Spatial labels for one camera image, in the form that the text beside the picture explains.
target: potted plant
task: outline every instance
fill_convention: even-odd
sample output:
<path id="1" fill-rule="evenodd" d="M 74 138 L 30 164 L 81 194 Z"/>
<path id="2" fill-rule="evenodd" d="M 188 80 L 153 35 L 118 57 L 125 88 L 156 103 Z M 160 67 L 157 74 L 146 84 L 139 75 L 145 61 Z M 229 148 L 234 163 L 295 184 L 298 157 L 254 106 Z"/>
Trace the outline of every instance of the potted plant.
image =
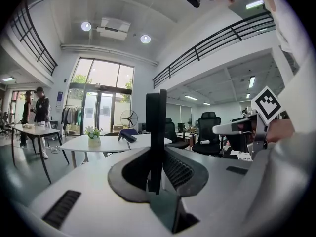
<path id="1" fill-rule="evenodd" d="M 101 140 L 100 140 L 100 132 L 102 132 L 102 128 L 98 130 L 97 128 L 93 128 L 91 126 L 88 126 L 85 129 L 85 134 L 88 135 L 89 137 L 89 142 L 88 145 L 91 148 L 99 147 L 101 145 Z"/>

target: black vent grille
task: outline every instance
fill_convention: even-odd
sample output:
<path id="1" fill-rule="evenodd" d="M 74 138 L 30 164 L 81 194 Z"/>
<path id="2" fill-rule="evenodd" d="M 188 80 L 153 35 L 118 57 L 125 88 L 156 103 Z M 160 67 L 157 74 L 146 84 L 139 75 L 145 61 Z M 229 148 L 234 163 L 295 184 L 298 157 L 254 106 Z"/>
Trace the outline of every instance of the black vent grille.
<path id="1" fill-rule="evenodd" d="M 67 215 L 74 207 L 80 192 L 67 191 L 62 197 L 53 205 L 53 207 L 42 218 L 43 221 L 50 224 L 52 227 L 59 229 L 66 219 Z"/>
<path id="2" fill-rule="evenodd" d="M 167 152 L 163 161 L 163 169 L 174 189 L 188 182 L 194 174 L 191 167 Z"/>

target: black railing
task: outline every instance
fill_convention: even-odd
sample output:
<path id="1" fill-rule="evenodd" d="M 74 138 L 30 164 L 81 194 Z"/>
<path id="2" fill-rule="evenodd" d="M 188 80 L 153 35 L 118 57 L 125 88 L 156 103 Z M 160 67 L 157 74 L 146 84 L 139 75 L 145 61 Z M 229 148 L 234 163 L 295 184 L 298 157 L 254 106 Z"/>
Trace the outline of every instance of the black railing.
<path id="1" fill-rule="evenodd" d="M 11 27 L 17 38 L 25 46 L 33 58 L 37 62 L 40 62 L 46 71 L 52 75 L 54 69 L 57 67 L 57 63 L 53 57 L 51 57 L 50 53 L 41 41 L 32 22 L 29 7 L 26 1 L 18 6 L 16 13 L 11 20 Z"/>
<path id="2" fill-rule="evenodd" d="M 276 25 L 269 11 L 240 20 L 224 29 L 212 34 L 161 71 L 154 79 L 154 88 L 171 78 L 187 65 L 200 61 L 206 55 L 215 53 L 221 48 L 235 44 L 258 34 L 275 30 Z"/>

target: floor fan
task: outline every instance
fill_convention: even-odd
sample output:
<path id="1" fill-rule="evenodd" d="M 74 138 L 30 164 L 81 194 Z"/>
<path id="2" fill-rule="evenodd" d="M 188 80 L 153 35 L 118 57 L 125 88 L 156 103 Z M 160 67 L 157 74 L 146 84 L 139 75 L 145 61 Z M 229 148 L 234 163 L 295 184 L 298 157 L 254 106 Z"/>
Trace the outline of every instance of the floor fan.
<path id="1" fill-rule="evenodd" d="M 120 116 L 120 122 L 124 127 L 128 126 L 128 129 L 134 127 L 137 124 L 138 116 L 133 110 L 126 110 Z"/>

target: tree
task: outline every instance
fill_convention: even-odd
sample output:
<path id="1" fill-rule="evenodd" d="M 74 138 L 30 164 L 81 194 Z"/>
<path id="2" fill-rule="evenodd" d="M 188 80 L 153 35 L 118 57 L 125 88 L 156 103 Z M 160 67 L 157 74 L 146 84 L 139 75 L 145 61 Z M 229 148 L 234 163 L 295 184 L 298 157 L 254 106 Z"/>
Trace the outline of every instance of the tree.
<path id="1" fill-rule="evenodd" d="M 125 84 L 127 89 L 132 89 L 132 78 Z M 130 103 L 130 95 L 123 94 L 123 99 L 121 100 L 122 103 Z"/>
<path id="2" fill-rule="evenodd" d="M 78 74 L 75 76 L 75 78 L 73 79 L 72 82 L 74 83 L 85 83 L 85 81 L 87 80 L 87 77 L 82 75 L 82 74 Z M 92 79 L 88 79 L 87 83 L 92 83 Z"/>
<path id="3" fill-rule="evenodd" d="M 73 83 L 85 83 L 87 80 L 87 76 L 82 74 L 78 74 L 74 77 Z M 87 83 L 92 83 L 92 79 L 88 79 Z M 83 90 L 82 89 L 72 89 L 71 97 L 72 99 L 83 99 Z"/>

